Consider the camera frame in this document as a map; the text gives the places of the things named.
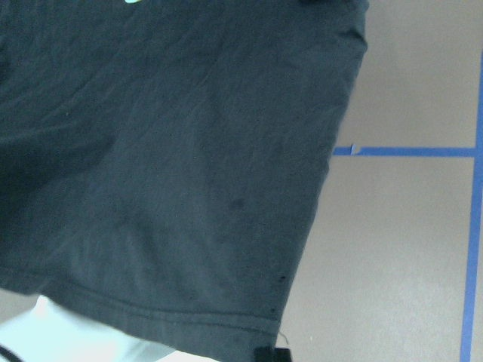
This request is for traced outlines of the black graphic t-shirt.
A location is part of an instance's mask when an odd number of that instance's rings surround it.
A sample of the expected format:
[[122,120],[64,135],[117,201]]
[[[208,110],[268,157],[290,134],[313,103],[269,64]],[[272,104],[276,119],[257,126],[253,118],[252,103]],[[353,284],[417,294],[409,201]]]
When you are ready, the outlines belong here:
[[277,339],[367,1],[3,1],[1,287],[217,361]]

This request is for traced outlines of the brown paper table cover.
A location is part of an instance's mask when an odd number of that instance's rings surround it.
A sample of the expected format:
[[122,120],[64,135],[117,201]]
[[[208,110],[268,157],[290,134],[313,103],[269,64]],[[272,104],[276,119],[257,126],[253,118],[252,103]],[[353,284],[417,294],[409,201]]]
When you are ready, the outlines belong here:
[[[482,3],[367,1],[363,56],[274,347],[482,359]],[[1,287],[2,360],[217,361]]]

